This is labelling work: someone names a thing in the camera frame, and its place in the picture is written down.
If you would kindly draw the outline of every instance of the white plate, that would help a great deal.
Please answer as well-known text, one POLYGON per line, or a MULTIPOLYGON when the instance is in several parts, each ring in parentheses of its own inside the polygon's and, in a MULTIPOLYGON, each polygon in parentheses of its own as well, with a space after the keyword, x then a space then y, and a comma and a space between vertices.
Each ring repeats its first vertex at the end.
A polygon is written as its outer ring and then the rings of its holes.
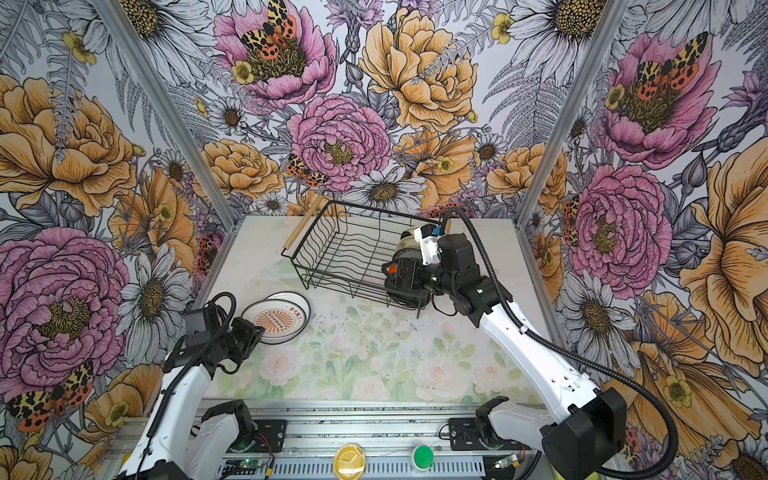
POLYGON ((246 307, 243 319, 265 329, 261 339, 284 341, 306 325, 306 313, 299 305, 285 300, 262 300, 246 307))
POLYGON ((312 319, 312 309, 310 309, 310 303, 304 295, 299 295, 294 292, 278 292, 268 296, 265 300, 287 300, 291 303, 295 303, 304 310, 307 319, 312 319))

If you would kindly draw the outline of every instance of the plate with orange design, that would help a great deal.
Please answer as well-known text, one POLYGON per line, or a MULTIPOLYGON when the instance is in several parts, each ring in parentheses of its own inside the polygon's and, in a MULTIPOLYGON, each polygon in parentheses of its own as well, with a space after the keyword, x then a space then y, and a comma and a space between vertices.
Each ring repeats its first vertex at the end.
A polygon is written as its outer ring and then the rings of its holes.
POLYGON ((264 327, 261 342, 266 344, 286 342, 301 333, 306 325, 304 309, 287 300, 256 302, 243 310, 240 316, 264 327))

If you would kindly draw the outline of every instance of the table surface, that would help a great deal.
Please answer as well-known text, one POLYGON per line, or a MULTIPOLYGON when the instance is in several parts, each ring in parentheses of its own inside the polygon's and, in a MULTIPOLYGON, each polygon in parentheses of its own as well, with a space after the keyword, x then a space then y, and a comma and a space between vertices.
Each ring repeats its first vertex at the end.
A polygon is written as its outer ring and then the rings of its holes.
MULTIPOLYGON (((427 306, 416 318, 415 311, 323 288, 305 290, 290 260, 280 256, 299 221, 246 218, 210 296, 231 292, 239 315, 273 293, 295 291, 310 302, 310 324, 283 345, 259 344, 236 375, 216 375, 207 398, 482 403, 505 395, 520 403, 541 402, 498 345, 464 316, 445 316, 427 306)), ((498 278, 548 336, 513 223, 473 224, 498 278)), ((464 231, 459 222, 453 227, 452 233, 464 231)), ((453 311, 447 296, 437 304, 453 311)))

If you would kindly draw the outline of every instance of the yellow button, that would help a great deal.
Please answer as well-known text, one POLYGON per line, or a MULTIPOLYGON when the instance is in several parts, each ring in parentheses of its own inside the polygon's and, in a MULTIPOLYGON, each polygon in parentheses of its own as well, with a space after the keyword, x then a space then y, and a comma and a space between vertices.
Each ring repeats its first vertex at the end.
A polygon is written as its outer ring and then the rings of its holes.
POLYGON ((333 473, 339 480, 358 480, 366 471, 366 454, 362 449, 350 443, 336 452, 333 458, 333 473))

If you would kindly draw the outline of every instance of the metal bar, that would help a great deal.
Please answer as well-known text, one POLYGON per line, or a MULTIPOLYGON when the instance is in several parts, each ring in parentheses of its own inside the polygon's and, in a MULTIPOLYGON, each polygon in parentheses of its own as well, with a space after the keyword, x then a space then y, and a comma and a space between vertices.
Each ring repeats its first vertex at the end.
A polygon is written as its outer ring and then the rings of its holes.
POLYGON ((214 180, 210 168, 203 160, 192 134, 181 118, 178 108, 176 108, 176 104, 170 98, 168 90, 165 89, 160 74, 154 68, 154 60, 147 49, 142 46, 142 40, 120 6, 120 0, 102 0, 92 2, 92 5, 106 25, 120 53, 128 61, 130 70, 136 74, 136 79, 141 83, 141 87, 152 101, 155 110, 165 122, 165 127, 176 139, 181 153, 189 162, 192 171, 200 181, 200 185, 208 194, 210 204, 219 215, 225 232, 231 232, 237 223, 237 218, 219 185, 214 180))
POLYGON ((541 276, 541 272, 538 270, 538 265, 536 264, 533 252, 529 248, 528 239, 525 238, 523 230, 518 226, 515 226, 515 233, 518 236, 518 243, 520 251, 523 254, 523 259, 525 260, 525 266, 528 268, 528 275, 531 277, 533 291, 536 293, 536 300, 538 300, 538 304, 541 307, 541 314, 544 317, 544 324, 547 326, 549 338, 559 346, 566 348, 565 340, 563 338, 563 330, 556 320, 557 317, 554 314, 552 300, 549 298, 547 287, 544 284, 544 277, 541 276))
POLYGON ((242 223, 237 224, 234 230, 227 233, 224 237, 224 242, 222 242, 221 247, 219 247, 219 251, 214 259, 214 264, 210 266, 210 270, 208 270, 208 274, 206 275, 203 284, 200 286, 200 291, 197 292, 197 296, 192 304, 192 309, 203 308, 203 305, 208 301, 210 291, 214 288, 216 279, 219 278, 219 272, 224 266, 224 262, 227 261, 227 257, 230 255, 230 250, 232 250, 232 246, 235 244, 235 240, 237 240, 237 234, 240 232, 240 227, 242 225, 242 223))
POLYGON ((558 155, 562 149, 568 131, 571 129, 576 115, 578 115, 579 104, 587 94, 589 88, 593 88, 594 73, 599 69, 605 59, 605 55, 611 48, 611 42, 618 33, 621 20, 629 6, 628 0, 608 0, 603 9, 603 15, 600 18, 598 26, 594 30, 594 36, 589 42, 587 55, 581 64, 578 72, 571 83, 571 89, 565 98, 560 109, 558 119, 554 123, 552 133, 549 134, 547 145, 541 156, 541 162, 531 179, 531 184, 523 197, 523 203, 518 209, 515 222, 518 225, 524 224, 531 216, 533 207, 538 202, 544 185, 547 183, 552 168, 558 161, 558 155))

